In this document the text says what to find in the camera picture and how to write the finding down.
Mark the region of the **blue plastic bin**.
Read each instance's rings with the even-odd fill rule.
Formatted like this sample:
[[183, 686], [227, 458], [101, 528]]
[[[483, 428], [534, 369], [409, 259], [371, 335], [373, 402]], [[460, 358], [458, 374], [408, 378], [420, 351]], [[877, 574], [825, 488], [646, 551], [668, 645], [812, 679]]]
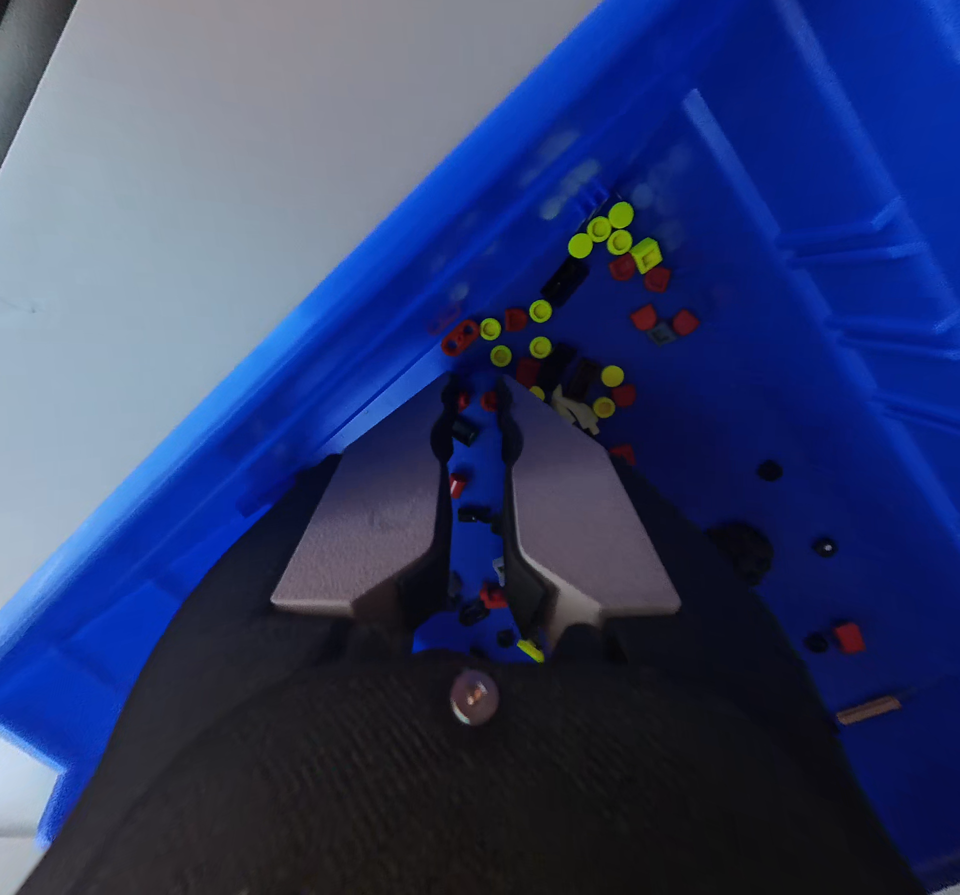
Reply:
[[[63, 13], [2, 161], [14, 892], [958, 890], [958, 0]], [[446, 608], [275, 608], [443, 375]], [[522, 633], [507, 376], [678, 613]]]

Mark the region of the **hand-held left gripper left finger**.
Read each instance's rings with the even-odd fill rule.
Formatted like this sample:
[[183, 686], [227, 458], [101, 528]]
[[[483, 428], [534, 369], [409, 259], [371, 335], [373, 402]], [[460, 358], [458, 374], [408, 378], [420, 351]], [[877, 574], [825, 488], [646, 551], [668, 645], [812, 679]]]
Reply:
[[350, 444], [270, 601], [293, 614], [429, 620], [447, 608], [459, 385], [434, 379]]

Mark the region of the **tan flat brick piece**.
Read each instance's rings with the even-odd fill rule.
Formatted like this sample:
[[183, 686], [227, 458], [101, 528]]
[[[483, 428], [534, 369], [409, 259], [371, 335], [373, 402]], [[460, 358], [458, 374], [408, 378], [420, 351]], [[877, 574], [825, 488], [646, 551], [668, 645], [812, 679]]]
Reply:
[[901, 711], [903, 707], [904, 703], [900, 697], [894, 694], [884, 694], [840, 709], [835, 713], [834, 718], [840, 726], [850, 727]]

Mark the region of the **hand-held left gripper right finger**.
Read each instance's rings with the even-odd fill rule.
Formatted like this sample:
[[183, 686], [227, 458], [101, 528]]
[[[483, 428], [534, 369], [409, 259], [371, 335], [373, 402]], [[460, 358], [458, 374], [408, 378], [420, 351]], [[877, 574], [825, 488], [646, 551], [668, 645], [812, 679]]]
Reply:
[[510, 613], [556, 646], [571, 626], [672, 617], [681, 599], [606, 449], [502, 376], [502, 531]]

